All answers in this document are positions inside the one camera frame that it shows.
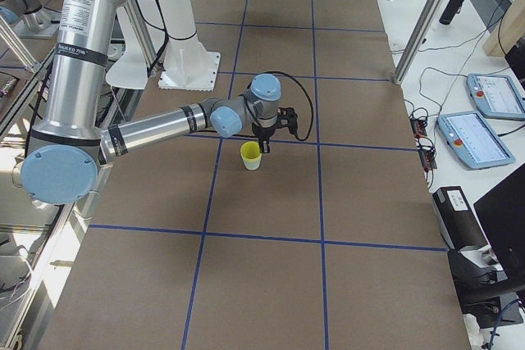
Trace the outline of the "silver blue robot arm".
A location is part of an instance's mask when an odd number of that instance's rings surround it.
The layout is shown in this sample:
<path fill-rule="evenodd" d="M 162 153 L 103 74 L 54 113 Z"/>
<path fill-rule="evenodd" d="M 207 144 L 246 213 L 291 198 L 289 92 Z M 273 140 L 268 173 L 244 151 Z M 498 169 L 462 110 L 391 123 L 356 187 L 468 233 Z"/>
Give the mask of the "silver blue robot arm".
<path fill-rule="evenodd" d="M 136 148 L 207 128 L 228 138 L 246 125 L 268 129 L 277 121 L 280 81 L 260 74 L 236 98 L 209 98 L 106 130 L 97 128 L 116 11 L 128 2 L 63 1 L 47 109 L 30 131 L 21 167 L 21 184 L 32 198 L 57 205 L 80 200 L 94 189 L 100 157 L 113 161 Z"/>

